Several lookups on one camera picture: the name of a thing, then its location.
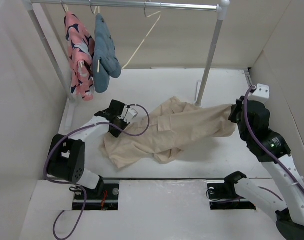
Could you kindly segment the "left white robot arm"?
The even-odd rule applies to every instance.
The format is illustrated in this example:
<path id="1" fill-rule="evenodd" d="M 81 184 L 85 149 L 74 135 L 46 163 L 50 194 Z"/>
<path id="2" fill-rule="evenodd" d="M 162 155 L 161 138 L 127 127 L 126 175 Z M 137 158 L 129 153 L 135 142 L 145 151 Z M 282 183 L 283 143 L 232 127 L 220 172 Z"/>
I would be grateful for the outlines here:
<path id="1" fill-rule="evenodd" d="M 94 199 L 102 196 L 103 178 L 85 168 L 86 148 L 106 133 L 117 138 L 137 116 L 137 111 L 117 100 L 94 114 L 89 122 L 67 135 L 53 137 L 43 169 L 45 176 L 82 186 Z"/>

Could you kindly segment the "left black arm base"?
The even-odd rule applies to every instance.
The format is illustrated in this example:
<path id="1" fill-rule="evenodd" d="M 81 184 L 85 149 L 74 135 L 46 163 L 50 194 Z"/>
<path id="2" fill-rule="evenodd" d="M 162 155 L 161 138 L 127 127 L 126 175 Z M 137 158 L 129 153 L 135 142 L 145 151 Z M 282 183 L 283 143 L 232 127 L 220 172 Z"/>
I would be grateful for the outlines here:
<path id="1" fill-rule="evenodd" d="M 80 211 L 84 202 L 84 193 L 79 187 L 70 187 L 69 190 L 74 193 L 72 210 Z M 92 191 L 86 190 L 87 200 L 85 211 L 116 211 L 118 210 L 119 184 L 107 183 L 104 185 L 102 193 L 97 196 Z"/>

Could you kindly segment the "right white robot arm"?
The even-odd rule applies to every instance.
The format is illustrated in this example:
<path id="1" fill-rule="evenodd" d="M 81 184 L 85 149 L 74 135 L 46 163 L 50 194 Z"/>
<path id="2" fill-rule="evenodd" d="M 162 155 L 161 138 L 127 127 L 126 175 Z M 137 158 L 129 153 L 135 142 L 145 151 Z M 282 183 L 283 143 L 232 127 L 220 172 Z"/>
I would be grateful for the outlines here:
<path id="1" fill-rule="evenodd" d="M 304 183 L 286 141 L 269 129 L 269 117 L 263 103 L 240 98 L 232 105 L 228 119 L 237 125 L 241 140 L 272 177 L 283 199 L 258 187 L 240 171 L 224 178 L 223 191 L 253 203 L 284 239 L 304 240 Z"/>

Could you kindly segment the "beige trousers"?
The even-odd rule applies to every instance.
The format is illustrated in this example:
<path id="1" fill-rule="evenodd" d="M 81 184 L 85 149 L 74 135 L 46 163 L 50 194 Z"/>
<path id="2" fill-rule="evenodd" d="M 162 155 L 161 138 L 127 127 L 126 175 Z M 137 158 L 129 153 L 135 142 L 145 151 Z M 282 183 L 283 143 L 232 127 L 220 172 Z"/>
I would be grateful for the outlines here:
<path id="1" fill-rule="evenodd" d="M 231 104 L 197 107 L 172 97 L 131 123 L 118 138 L 105 134 L 100 150 L 118 169 L 153 157 L 159 164 L 175 160 L 183 148 L 204 138 L 229 137 L 236 125 L 228 120 Z"/>

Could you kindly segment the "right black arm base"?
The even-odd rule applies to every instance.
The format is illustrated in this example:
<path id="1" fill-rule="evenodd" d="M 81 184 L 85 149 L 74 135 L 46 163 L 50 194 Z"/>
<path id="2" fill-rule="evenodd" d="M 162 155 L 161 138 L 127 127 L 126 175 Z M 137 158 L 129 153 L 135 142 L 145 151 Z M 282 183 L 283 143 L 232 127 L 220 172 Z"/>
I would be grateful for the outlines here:
<path id="1" fill-rule="evenodd" d="M 207 182 L 206 197 L 212 211 L 256 210 L 251 202 L 232 193 L 224 182 Z"/>

